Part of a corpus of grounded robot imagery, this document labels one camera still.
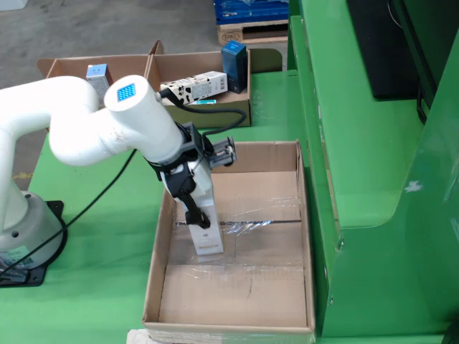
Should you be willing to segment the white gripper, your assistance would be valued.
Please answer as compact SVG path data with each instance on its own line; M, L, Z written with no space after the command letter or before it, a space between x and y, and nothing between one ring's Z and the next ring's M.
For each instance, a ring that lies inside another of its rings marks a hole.
M201 209L215 209L215 201L211 169L207 162L192 162L191 171L188 166L183 166L179 172L166 173L165 182L171 196L186 206L186 223L208 229L210 220Z

